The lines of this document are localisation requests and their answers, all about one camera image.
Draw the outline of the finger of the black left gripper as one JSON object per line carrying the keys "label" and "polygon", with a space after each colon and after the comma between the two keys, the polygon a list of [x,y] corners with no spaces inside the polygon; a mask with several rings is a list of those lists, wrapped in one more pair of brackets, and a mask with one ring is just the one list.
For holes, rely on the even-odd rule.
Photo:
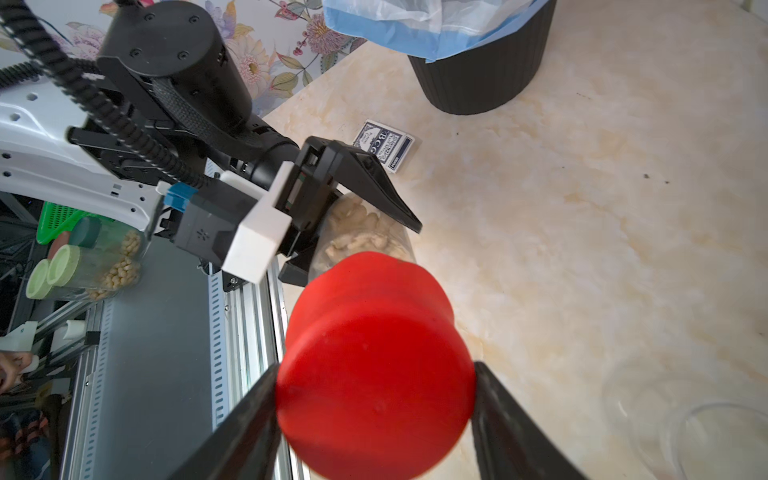
{"label": "finger of the black left gripper", "polygon": [[320,223],[342,186],[415,233],[422,222],[399,196],[380,161],[359,148],[320,137],[308,138],[291,165],[277,207],[290,217],[278,247],[286,257],[316,241]]}
{"label": "finger of the black left gripper", "polygon": [[313,242],[304,250],[292,255],[281,267],[278,278],[281,282],[297,287],[305,287],[309,283],[309,270],[317,248]]}

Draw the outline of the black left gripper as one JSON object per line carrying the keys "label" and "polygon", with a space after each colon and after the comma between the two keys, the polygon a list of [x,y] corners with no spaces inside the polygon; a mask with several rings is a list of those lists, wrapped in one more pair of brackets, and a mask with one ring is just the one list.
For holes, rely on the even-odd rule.
{"label": "black left gripper", "polygon": [[267,189],[295,142],[252,110],[212,16],[185,1],[120,1],[91,70],[96,85],[192,172],[207,161]]}

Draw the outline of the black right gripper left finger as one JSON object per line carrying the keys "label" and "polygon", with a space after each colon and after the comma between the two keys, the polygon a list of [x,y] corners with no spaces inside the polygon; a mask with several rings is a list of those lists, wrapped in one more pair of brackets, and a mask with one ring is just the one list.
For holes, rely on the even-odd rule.
{"label": "black right gripper left finger", "polygon": [[281,441],[276,390],[279,366],[270,366],[213,434],[171,477],[271,479]]}

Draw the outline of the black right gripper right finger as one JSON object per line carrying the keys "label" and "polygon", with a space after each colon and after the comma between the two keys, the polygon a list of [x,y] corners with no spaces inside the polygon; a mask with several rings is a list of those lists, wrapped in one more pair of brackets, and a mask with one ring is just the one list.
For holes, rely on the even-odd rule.
{"label": "black right gripper right finger", "polygon": [[483,480],[584,480],[483,362],[474,363],[473,443]]}

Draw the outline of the peanut jar red lid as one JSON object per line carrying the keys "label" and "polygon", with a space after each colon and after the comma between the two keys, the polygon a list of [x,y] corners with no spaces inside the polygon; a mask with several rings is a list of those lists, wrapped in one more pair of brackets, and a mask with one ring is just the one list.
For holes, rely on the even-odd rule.
{"label": "peanut jar red lid", "polygon": [[630,358],[602,406],[656,479],[764,479],[767,396],[678,360]]}
{"label": "peanut jar red lid", "polygon": [[358,195],[347,193],[337,199],[326,214],[308,281],[363,252],[416,262],[407,229]]}

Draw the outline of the black bin with white liner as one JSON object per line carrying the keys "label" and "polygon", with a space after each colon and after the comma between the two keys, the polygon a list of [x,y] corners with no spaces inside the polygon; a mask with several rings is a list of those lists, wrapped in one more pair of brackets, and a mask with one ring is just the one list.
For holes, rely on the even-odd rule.
{"label": "black bin with white liner", "polygon": [[332,30],[408,56],[427,100],[453,115],[494,110],[533,80],[555,0],[326,1]]}

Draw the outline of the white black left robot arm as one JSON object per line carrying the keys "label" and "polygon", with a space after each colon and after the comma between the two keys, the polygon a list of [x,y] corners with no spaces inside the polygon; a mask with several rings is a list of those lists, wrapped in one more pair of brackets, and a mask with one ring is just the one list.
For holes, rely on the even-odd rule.
{"label": "white black left robot arm", "polygon": [[95,60],[68,56],[23,1],[1,27],[29,58],[1,73],[1,187],[159,230],[175,246],[258,283],[285,255],[305,285],[324,222],[348,190],[413,232],[420,220],[380,161],[318,137],[298,145],[252,110],[209,12],[121,1]]}

